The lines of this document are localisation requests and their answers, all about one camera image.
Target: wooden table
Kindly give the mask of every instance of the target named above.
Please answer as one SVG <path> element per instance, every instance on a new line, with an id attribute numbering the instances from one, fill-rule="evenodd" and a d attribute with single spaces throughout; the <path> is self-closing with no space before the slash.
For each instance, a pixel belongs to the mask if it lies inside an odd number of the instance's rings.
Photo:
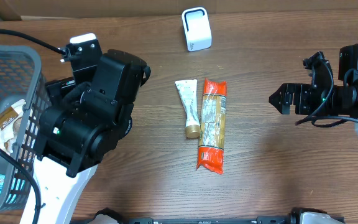
<path id="1" fill-rule="evenodd" d="M 74 219 L 109 207 L 129 217 L 252 218 L 313 207 L 358 223 L 358 138 L 354 125 L 294 126 L 268 103 L 285 82 L 310 83 L 301 60 L 322 50 L 337 78 L 339 49 L 358 43 L 358 10 L 210 15 L 213 45 L 189 53 L 180 16 L 0 22 L 63 47 L 94 32 L 103 51 L 143 58 L 152 76 L 139 92 L 134 127 L 107 153 L 86 186 Z M 60 56 L 26 40 L 49 79 L 71 76 Z M 228 82 L 224 174 L 196 170 L 197 140 L 185 138 L 185 112 L 175 80 Z M 17 223 L 21 212 L 0 214 Z"/>

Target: small white box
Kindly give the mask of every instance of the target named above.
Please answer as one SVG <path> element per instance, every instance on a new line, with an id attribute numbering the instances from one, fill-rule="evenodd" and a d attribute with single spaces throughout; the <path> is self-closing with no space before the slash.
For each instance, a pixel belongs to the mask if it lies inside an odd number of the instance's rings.
<path id="1" fill-rule="evenodd" d="M 212 45 L 211 28 L 205 8 L 195 7 L 184 10 L 181 19 L 185 30 L 187 49 L 190 52 L 207 49 Z"/>

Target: gray basket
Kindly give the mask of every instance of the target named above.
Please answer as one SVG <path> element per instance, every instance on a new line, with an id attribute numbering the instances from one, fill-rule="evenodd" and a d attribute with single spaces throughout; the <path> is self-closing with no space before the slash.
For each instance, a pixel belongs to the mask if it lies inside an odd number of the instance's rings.
<path id="1" fill-rule="evenodd" d="M 26 104 L 11 157 L 32 173 L 35 158 L 32 146 L 39 129 L 38 120 L 50 105 L 41 60 L 32 48 L 0 45 L 0 113 L 19 99 L 25 99 Z M 29 181 L 2 157 L 0 174 L 5 175 L 0 211 L 23 209 L 31 188 Z"/>

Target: spaghetti package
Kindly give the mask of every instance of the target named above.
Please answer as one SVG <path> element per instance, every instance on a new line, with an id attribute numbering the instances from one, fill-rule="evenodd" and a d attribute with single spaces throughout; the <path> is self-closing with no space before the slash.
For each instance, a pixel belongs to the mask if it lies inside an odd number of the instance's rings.
<path id="1" fill-rule="evenodd" d="M 203 165 L 211 171 L 223 174 L 226 95 L 226 81 L 216 83 L 205 79 L 197 169 Z"/>

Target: gold cap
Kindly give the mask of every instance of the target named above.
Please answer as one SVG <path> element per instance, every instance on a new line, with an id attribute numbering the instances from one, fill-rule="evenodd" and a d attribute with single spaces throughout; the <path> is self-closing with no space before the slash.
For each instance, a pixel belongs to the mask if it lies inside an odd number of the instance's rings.
<path id="1" fill-rule="evenodd" d="M 186 127 L 186 137 L 198 138 L 200 136 L 201 128 L 197 124 L 189 125 Z"/>

